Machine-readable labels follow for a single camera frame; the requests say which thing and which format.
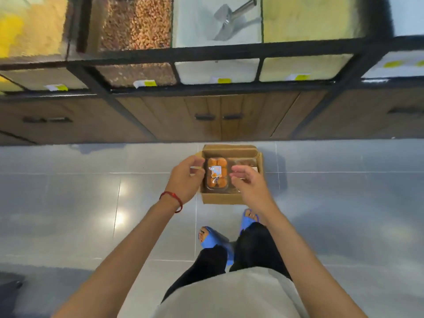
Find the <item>wooden cabinet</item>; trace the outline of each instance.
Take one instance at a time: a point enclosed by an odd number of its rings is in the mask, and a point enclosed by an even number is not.
[[[424,88],[346,91],[295,139],[392,137],[424,137]]]
[[[4,135],[0,132],[0,146],[20,146],[32,145],[32,143],[15,138],[13,136]]]
[[[119,101],[160,141],[251,141],[288,139],[325,93],[125,97]]]
[[[0,129],[37,144],[148,141],[137,126],[97,98],[0,103]]]

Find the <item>black cabinet handle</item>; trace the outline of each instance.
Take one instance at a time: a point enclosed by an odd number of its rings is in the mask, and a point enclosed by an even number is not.
[[[223,120],[236,120],[236,119],[241,119],[243,118],[243,114],[239,113],[239,114],[230,114],[230,115],[224,115],[222,116]]]
[[[399,107],[392,108],[388,114],[408,114],[408,115],[423,115],[424,109],[418,107]]]
[[[57,123],[63,123],[63,122],[72,122],[72,120],[69,117],[55,117],[55,118],[49,118],[49,122],[57,122]]]
[[[28,124],[44,124],[47,121],[44,118],[40,118],[40,117],[29,117],[29,116],[25,116],[22,118],[22,121],[24,123],[28,123]]]
[[[194,118],[200,122],[215,120],[215,115],[212,114],[195,114]]]

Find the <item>black pants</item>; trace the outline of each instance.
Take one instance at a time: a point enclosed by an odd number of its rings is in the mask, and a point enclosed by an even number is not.
[[[178,288],[225,273],[226,263],[227,250],[223,246],[203,249],[193,265],[168,289],[162,301]],[[291,280],[271,234],[258,222],[243,230],[235,242],[230,272],[251,267],[274,269]]]

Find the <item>red string bracelet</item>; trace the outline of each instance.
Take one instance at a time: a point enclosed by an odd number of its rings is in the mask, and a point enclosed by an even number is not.
[[[175,211],[175,213],[179,213],[179,212],[181,212],[181,210],[183,209],[183,202],[181,201],[181,199],[180,199],[179,197],[177,197],[177,194],[172,193],[172,192],[165,191],[165,192],[163,192],[163,193],[160,195],[159,199],[161,199],[161,198],[162,198],[162,196],[163,196],[164,194],[169,194],[169,195],[171,195],[173,198],[175,198],[175,199],[178,201],[178,203],[180,203],[180,209],[179,209],[179,210],[177,210],[177,211]]]

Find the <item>blue slipper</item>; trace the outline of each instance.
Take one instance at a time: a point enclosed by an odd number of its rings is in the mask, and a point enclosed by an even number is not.
[[[246,210],[244,210],[243,215],[241,216],[241,227],[240,227],[240,234],[243,230],[246,230],[252,223],[255,223],[256,221],[252,218],[249,218],[248,216],[246,216],[246,211],[251,209],[247,208]]]
[[[208,236],[201,243],[203,249],[213,248],[216,245],[223,246],[227,250],[227,265],[233,265],[234,263],[234,250],[230,244],[230,240],[214,229],[206,226],[209,231]]]

